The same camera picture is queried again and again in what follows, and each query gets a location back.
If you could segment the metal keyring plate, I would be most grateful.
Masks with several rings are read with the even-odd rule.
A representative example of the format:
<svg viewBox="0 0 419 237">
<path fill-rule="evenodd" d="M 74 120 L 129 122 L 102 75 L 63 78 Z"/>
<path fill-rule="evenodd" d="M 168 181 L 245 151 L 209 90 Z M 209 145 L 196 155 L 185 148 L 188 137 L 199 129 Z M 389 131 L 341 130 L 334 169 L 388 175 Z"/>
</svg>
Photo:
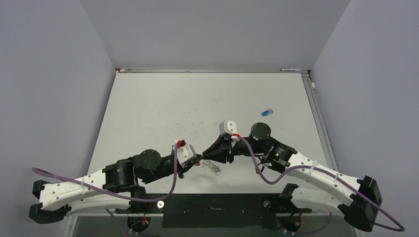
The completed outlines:
<svg viewBox="0 0 419 237">
<path fill-rule="evenodd" d="M 221 168 L 210 160 L 203 159 L 200 161 L 200 165 L 209 168 L 210 171 L 214 173 L 216 176 L 221 174 Z"/>
</svg>

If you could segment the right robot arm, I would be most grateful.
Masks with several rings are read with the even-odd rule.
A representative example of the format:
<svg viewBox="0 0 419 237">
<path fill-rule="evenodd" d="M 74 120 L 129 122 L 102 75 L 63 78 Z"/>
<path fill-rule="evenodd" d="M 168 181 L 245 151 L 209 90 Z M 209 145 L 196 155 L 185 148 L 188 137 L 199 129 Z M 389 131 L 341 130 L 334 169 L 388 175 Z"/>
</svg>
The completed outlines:
<svg viewBox="0 0 419 237">
<path fill-rule="evenodd" d="M 248 137 L 237 132 L 236 123 L 223 121 L 220 135 L 203 152 L 203 157 L 220 163 L 232 163 L 235 156 L 251 157 L 256 173 L 268 184 L 259 167 L 266 164 L 281 177 L 291 176 L 320 189 L 304 189 L 288 184 L 290 191 L 283 191 L 279 205 L 285 211 L 295 208 L 325 211 L 339 215 L 352 227 L 371 232 L 375 225 L 382 196 L 377 181 L 372 177 L 357 178 L 327 168 L 271 137 L 271 128 L 263 122 L 255 123 Z"/>
</svg>

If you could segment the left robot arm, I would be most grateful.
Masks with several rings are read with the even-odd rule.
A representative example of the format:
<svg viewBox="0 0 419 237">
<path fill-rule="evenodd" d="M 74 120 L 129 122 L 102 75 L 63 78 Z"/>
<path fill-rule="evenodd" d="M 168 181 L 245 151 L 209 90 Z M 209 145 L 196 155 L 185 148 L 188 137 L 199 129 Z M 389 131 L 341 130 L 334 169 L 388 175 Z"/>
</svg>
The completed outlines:
<svg viewBox="0 0 419 237">
<path fill-rule="evenodd" d="M 110 208 L 131 214 L 144 212 L 147 208 L 162 209 L 164 200 L 173 193 L 177 179 L 183 178 L 183 174 L 202 158 L 192 145 L 177 140 L 168 156 L 147 149 L 77 179 L 33 168 L 35 173 L 60 182 L 34 182 L 32 193 L 39 202 L 30 206 L 29 218 L 38 224 L 50 224 L 84 211 Z M 168 176 L 173 176 L 173 180 L 167 194 L 146 193 L 145 184 Z"/>
</svg>

